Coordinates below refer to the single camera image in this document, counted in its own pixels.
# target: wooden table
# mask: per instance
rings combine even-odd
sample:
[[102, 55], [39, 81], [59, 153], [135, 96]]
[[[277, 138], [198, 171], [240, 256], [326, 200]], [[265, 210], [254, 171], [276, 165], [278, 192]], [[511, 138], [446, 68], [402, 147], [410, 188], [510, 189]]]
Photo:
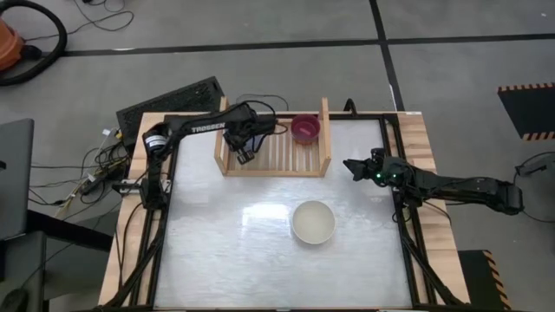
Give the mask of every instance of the wooden table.
[[[300, 114], [317, 114], [317, 112], [299, 112]], [[359, 114], [398, 114], [400, 129], [402, 133], [402, 141], [407, 154], [408, 162], [414, 166], [422, 169], [434, 171], [435, 163], [434, 156], [428, 140], [426, 126], [421, 113], [411, 112], [359, 112]], [[202, 113], [181, 113], [183, 115], [202, 114]], [[291, 112], [281, 112], [281, 114], [291, 114]], [[348, 114], [347, 112], [330, 112], [330, 114]], [[145, 113], [143, 114], [142, 122], [140, 124], [139, 138], [141, 135], [151, 128], [156, 123], [164, 120], [166, 113]], [[393, 138], [393, 131], [389, 129], [389, 142], [392, 151], [395, 154], [395, 139]], [[131, 162], [131, 169], [129, 172], [129, 179], [137, 179], [145, 171], [147, 163], [147, 156], [142, 142], [139, 142], [135, 148], [133, 160]], [[129, 216], [133, 208], [139, 204], [139, 195], [129, 195], [123, 199], [120, 209], [120, 216], [118, 218], [117, 233], [120, 242], [123, 242], [123, 231], [129, 220]], [[445, 203], [441, 200], [430, 200], [431, 203], [439, 206], [442, 210], [446, 210]], [[421, 220], [421, 228], [424, 236], [426, 250], [428, 253], [428, 261], [434, 268], [437, 275], [449, 287], [453, 294], [461, 299], [463, 302], [469, 302], [467, 286], [460, 267], [459, 256], [454, 242], [453, 233], [449, 220], [436, 209], [428, 207], [426, 204], [418, 209]], [[153, 218], [151, 237], [158, 228], [159, 215]], [[139, 245], [142, 236], [143, 225], [146, 219], [146, 211], [139, 209], [131, 219], [129, 228], [127, 230], [127, 241], [125, 242], [125, 261], [123, 264], [123, 278], [124, 281], [131, 274], [137, 262], [137, 255], [139, 253]], [[427, 302], [426, 289], [423, 282], [423, 275], [421, 270], [414, 262], [416, 283], [421, 302]], [[143, 273], [141, 279], [140, 293], [138, 304], [145, 304], [147, 301], [148, 282], [152, 271], [152, 264], [149, 264]], [[108, 302], [118, 289], [119, 279], [119, 265], [118, 256], [115, 242], [112, 244], [110, 257], [108, 259], [108, 266], [104, 276], [99, 304]]]

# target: black metal frame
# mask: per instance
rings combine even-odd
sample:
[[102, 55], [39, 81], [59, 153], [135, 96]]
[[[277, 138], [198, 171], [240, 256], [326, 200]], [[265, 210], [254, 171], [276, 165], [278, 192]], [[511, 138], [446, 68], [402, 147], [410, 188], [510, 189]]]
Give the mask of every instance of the black metal frame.
[[[353, 103], [353, 101], [351, 99], [349, 99], [349, 101], [347, 101], [347, 105], [345, 106], [345, 111], [350, 111], [351, 114], [330, 114], [330, 120], [377, 120], [380, 124], [380, 130], [382, 132], [382, 141], [383, 141], [383, 146], [385, 147], [388, 155], [391, 155], [391, 146], [389, 144], [389, 136], [388, 136], [388, 129], [387, 129], [387, 123], [389, 125], [392, 126], [393, 131], [394, 131], [394, 137], [395, 137], [395, 144], [397, 146], [397, 151], [399, 153], [400, 157], [405, 157], [405, 151], [404, 151], [404, 147], [402, 144], [402, 136], [401, 136], [401, 129], [399, 128], [399, 121], [397, 119], [397, 115], [396, 114], [359, 114], [356, 111], [356, 107]], [[293, 118], [295, 117], [296, 114], [278, 114], [277, 117], [278, 118]], [[179, 148], [176, 148], [172, 154], [172, 157], [170, 159], [170, 170], [168, 173], [168, 179], [171, 180], [173, 182], [173, 178], [175, 175], [175, 169], [176, 169], [176, 160], [177, 160], [177, 156], [179, 154]], [[394, 205], [395, 205], [395, 211], [398, 215], [402, 215], [402, 207], [403, 207], [403, 203], [400, 202], [400, 198], [398, 196], [396, 196], [395, 192], [393, 192], [393, 200], [394, 200]], [[160, 214], [160, 220], [159, 220], [159, 226], [163, 224], [167, 224], [167, 214], [168, 211], [163, 211]], [[148, 246], [148, 239], [150, 238], [151, 235], [151, 230], [152, 230], [152, 221], [153, 221], [153, 216], [154, 216], [154, 211], [147, 211], [147, 217], [145, 220], [145, 225], [143, 227], [143, 232], [142, 232], [142, 237], [141, 237], [141, 241], [140, 241], [140, 250], [139, 250], [139, 257], [138, 257], [138, 262], [140, 261], [140, 259], [142, 257], [144, 257], [144, 254], [147, 250], [147, 246]], [[415, 213], [415, 216], [411, 216], [412, 219], [416, 219], [418, 220], [418, 214]], [[407, 232], [407, 228], [406, 225], [403, 222], [398, 222], [399, 225], [399, 234], [400, 237], [402, 237], [402, 235], [404, 235], [404, 233]], [[418, 243], [419, 249], [421, 249], [421, 252], [426, 255], [426, 249], [424, 248], [424, 244], [423, 244], [423, 235], [421, 232], [421, 225], [420, 222], [417, 222], [414, 224], [414, 230], [415, 230], [415, 236], [420, 238], [420, 241]], [[154, 297], [156, 295], [156, 287], [157, 287], [157, 281], [158, 281], [158, 275], [160, 273], [160, 259], [161, 259], [161, 254], [162, 254], [162, 248], [160, 248], [156, 255], [153, 258], [153, 268], [152, 268], [152, 272], [151, 272], [151, 278], [149, 281], [149, 285], [148, 285], [148, 294], [147, 294], [147, 306], [152, 307], [154, 304]], [[414, 271], [414, 267], [413, 267], [413, 263], [412, 263], [412, 259], [410, 254], [408, 253], [408, 251], [402, 247], [402, 254], [403, 254], [403, 261], [405, 263], [405, 269], [407, 272], [407, 279], [408, 279], [408, 291], [411, 297], [411, 302], [412, 305], [415, 306], [417, 304], [420, 304], [420, 300], [418, 297], [418, 289], [416, 286], [416, 281], [415, 281], [415, 271]], [[140, 289], [140, 282], [141, 280], [139, 280], [135, 285], [134, 285], [134, 289], [132, 291], [132, 295], [131, 295], [131, 300], [129, 302], [130, 306], [136, 305], [137, 304], [137, 300], [138, 300], [138, 295], [139, 295], [139, 289]], [[434, 291], [430, 291], [428, 292], [430, 294], [432, 294], [432, 296], [434, 296]], [[360, 310], [364, 310], [364, 311], [376, 311], [375, 309], [360, 309]]]

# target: white bowl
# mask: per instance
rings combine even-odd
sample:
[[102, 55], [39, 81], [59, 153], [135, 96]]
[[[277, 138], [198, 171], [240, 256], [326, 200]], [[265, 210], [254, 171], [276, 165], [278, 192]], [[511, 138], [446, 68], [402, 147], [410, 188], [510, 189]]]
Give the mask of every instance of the white bowl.
[[321, 244], [336, 230], [333, 211], [319, 201], [307, 201], [293, 212], [293, 232], [307, 244]]

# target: orange vacuum cleaner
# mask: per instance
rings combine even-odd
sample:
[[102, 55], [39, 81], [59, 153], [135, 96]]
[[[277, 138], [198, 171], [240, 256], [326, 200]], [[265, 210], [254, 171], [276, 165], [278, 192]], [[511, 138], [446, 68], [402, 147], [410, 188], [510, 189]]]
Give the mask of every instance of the orange vacuum cleaner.
[[[25, 40], [2, 20], [2, 14], [7, 9], [13, 7], [26, 7], [37, 10], [43, 13], [50, 19], [50, 21], [52, 21], [52, 23], [54, 23], [59, 35], [58, 44], [56, 44], [52, 52], [44, 58], [41, 59], [42, 51], [39, 48], [32, 45], [26, 45]], [[39, 61], [33, 68], [24, 73], [10, 78], [0, 77], [0, 86], [9, 86], [26, 82], [36, 75], [39, 75], [44, 69], [52, 65], [52, 63], [54, 63], [58, 57], [63, 54], [67, 44], [68, 32], [65, 27], [63, 27], [62, 21], [60, 21], [60, 19], [50, 10], [47, 10], [42, 5], [27, 0], [0, 0], [0, 74], [12, 68], [16, 63], [22, 60], [37, 61], [41, 59], [41, 61]]]

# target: gray floor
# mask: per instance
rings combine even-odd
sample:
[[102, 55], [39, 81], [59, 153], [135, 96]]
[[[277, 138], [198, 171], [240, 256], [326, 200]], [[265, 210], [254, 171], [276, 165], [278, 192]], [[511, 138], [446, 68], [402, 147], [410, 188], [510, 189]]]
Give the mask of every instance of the gray floor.
[[[118, 8], [118, 1], [109, 0], [108, 7]], [[69, 30], [86, 22], [70, 0], [38, 2], [58, 14]], [[379, 5], [391, 38], [555, 32], [555, 4], [549, 0], [379, 0]], [[114, 33], [85, 27], [70, 37], [68, 49], [376, 38], [368, 2], [363, 0], [133, 0], [127, 8], [135, 13], [129, 27]], [[85, 10], [92, 17], [106, 15], [102, 7]], [[41, 17], [24, 10], [9, 11], [3, 18], [25, 37], [53, 31]], [[125, 19], [119, 16], [106, 25]], [[53, 40], [36, 44], [49, 49]], [[550, 141], [521, 141], [496, 95], [498, 86], [555, 81], [554, 53], [555, 41], [391, 47], [405, 107], [424, 113], [439, 173], [510, 179], [519, 162], [555, 147]], [[34, 118], [34, 162], [78, 165], [89, 148], [101, 143], [101, 130], [116, 127], [115, 111], [210, 75], [218, 77], [232, 98], [242, 93], [281, 94], [295, 110], [316, 109], [321, 96], [330, 98], [332, 109], [341, 108], [348, 97], [359, 109], [394, 109], [378, 47], [274, 49], [62, 58], [33, 81], [0, 90], [0, 122]], [[76, 175], [33, 171], [32, 181]], [[519, 181], [527, 210], [534, 216], [555, 219], [555, 195], [548, 187], [553, 180], [541, 173]], [[41, 194], [54, 200], [70, 188]], [[74, 220], [98, 216], [117, 200], [112, 194]], [[81, 208], [76, 205], [73, 211]], [[506, 217], [475, 205], [449, 211], [459, 249], [493, 252], [515, 309], [552, 310], [555, 225], [522, 215]], [[84, 252], [75, 250], [75, 256], [88, 257]], [[60, 263], [77, 261], [68, 257]], [[56, 311], [86, 308], [74, 305], [83, 298], [88, 298], [89, 307], [95, 304], [106, 256], [97, 257], [97, 263], [90, 264], [91, 282], [80, 285], [87, 291], [73, 299], [63, 297]]]

